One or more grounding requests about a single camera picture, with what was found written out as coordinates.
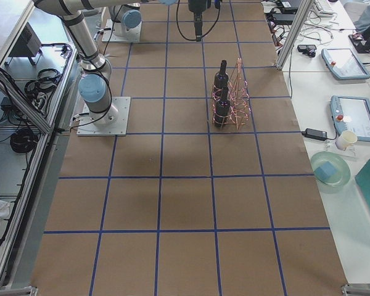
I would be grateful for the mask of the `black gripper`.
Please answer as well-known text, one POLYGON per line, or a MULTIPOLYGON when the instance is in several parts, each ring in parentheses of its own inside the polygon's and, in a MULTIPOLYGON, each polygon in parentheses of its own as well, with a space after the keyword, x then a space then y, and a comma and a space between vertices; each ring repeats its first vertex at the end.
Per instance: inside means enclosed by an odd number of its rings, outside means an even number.
POLYGON ((211 0, 188 0, 188 9, 194 13, 194 29, 195 29, 195 41, 201 42, 202 40, 202 13, 210 8, 211 0))

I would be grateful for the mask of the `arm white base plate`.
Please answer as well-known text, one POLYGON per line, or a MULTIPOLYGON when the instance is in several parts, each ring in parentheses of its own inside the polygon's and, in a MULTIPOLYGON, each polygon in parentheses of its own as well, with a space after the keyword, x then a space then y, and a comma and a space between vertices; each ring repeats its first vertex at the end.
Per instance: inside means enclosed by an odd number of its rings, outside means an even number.
POLYGON ((95 113, 81 117, 80 127, 77 128, 78 136, 125 136, 130 114, 130 97, 113 97, 108 113, 100 120, 95 113))
POLYGON ((128 28, 121 23, 116 23, 111 31, 113 22, 108 19, 104 31, 102 42, 103 43, 138 43, 140 41, 142 23, 134 28, 128 28))

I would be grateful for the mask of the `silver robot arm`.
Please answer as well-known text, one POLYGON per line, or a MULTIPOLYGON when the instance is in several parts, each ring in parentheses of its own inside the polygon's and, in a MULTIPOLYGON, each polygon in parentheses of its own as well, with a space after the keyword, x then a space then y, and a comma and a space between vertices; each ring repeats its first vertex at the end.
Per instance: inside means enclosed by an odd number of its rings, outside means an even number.
POLYGON ((142 21, 139 11, 142 1, 34 1, 35 7, 61 19, 81 58, 86 76, 78 90, 88 106, 91 124, 110 124, 118 117, 113 106, 109 85, 112 66, 92 39, 84 11, 106 7, 109 10, 112 31, 136 28, 142 21))
POLYGON ((140 3, 135 2, 109 7, 110 19, 115 36, 124 36, 127 31, 141 24, 140 6, 140 3))

